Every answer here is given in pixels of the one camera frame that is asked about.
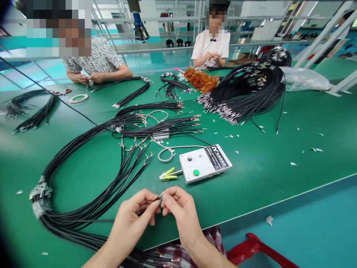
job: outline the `white shirt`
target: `white shirt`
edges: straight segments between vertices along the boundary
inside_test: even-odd
[[[90,57],[62,57],[67,71],[80,72],[84,69],[87,74],[111,73],[118,71],[124,62],[118,57],[107,39],[91,37]]]
[[[197,60],[201,56],[205,55],[207,51],[211,53],[218,53],[220,54],[221,58],[228,58],[231,34],[227,31],[220,31],[214,38],[216,41],[211,41],[211,39],[213,38],[209,33],[209,30],[204,30],[202,33],[200,33],[196,37],[191,59]],[[215,66],[216,64],[212,58],[206,63],[202,62],[202,65],[199,66],[198,69],[205,69],[205,65]]]

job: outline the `yellow alligator clip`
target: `yellow alligator clip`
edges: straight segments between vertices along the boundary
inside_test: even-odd
[[[159,176],[159,179],[162,179],[164,181],[168,181],[169,179],[177,179],[177,176],[170,176],[170,173],[174,171],[175,168],[173,167],[172,169],[169,169],[168,171],[165,171]]]

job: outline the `orange wire bundle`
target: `orange wire bundle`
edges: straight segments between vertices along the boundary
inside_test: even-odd
[[[205,72],[195,70],[192,67],[189,67],[183,75],[193,87],[197,88],[202,93],[214,90],[218,86],[218,76],[209,75]]]

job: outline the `control box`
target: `control box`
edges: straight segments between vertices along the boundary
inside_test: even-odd
[[[180,163],[187,184],[220,174],[232,167],[218,144],[180,154]]]

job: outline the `roll of tape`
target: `roll of tape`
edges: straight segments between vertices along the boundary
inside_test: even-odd
[[[74,99],[76,99],[76,98],[78,98],[78,97],[83,97],[83,98],[75,101]],[[87,94],[79,94],[79,95],[75,95],[75,96],[73,96],[72,98],[70,98],[70,99],[68,100],[68,102],[69,102],[69,103],[79,103],[79,102],[84,101],[85,99],[88,99],[88,95],[87,95]]]

